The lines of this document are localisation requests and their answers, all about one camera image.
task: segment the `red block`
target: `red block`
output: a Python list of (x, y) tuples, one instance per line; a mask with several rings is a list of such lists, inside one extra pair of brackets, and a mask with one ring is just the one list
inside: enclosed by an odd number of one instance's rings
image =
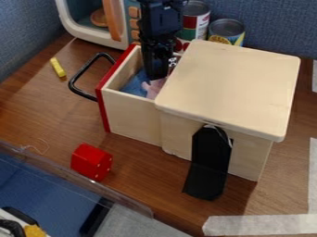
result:
[(91, 180), (102, 181), (111, 164), (111, 154), (83, 143), (72, 153), (70, 167)]

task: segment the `wooden box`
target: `wooden box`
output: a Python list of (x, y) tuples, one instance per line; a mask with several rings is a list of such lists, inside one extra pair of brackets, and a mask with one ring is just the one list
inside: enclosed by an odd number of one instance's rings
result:
[(98, 104), (106, 131), (160, 146), (159, 111), (154, 101), (120, 92), (142, 66), (141, 47), (131, 45), (97, 86)]
[(190, 160), (193, 134), (216, 125), (234, 139), (229, 172), (260, 178), (273, 142), (285, 138), (297, 57), (193, 41), (155, 101), (119, 91), (142, 66), (141, 47), (131, 46), (99, 83), (106, 131)]

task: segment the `white tape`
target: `white tape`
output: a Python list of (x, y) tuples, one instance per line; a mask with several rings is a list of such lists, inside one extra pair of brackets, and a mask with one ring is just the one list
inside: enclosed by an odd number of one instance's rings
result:
[(317, 233), (317, 215), (209, 217), (207, 236)]
[(209, 217), (206, 236), (317, 233), (317, 139), (311, 138), (309, 214)]
[(317, 93), (317, 61), (313, 61), (312, 90)]
[(309, 177), (309, 213), (317, 214), (317, 139), (311, 138), (310, 177)]

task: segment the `black tag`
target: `black tag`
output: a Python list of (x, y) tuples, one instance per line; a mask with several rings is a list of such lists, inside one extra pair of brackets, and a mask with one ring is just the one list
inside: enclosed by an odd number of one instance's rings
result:
[(205, 127), (193, 136), (192, 165), (183, 192), (213, 200), (223, 193), (231, 155), (227, 134), (217, 127)]

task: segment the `can label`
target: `can label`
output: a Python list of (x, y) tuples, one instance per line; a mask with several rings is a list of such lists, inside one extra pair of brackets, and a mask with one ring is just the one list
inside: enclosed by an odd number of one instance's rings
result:
[(230, 36), (230, 37), (224, 37), (217, 34), (211, 33), (211, 36), (209, 37), (209, 41), (217, 42), (221, 44), (229, 44), (229, 45), (235, 45), (235, 46), (243, 46), (243, 42), (245, 40), (245, 33), (236, 35), (236, 36)]
[(195, 39), (206, 40), (208, 35), (210, 12), (197, 16), (184, 16), (184, 28), (176, 36), (175, 52), (183, 53)]
[(184, 16), (184, 28), (177, 34), (177, 37), (186, 41), (206, 40), (209, 19), (210, 12), (198, 17)]

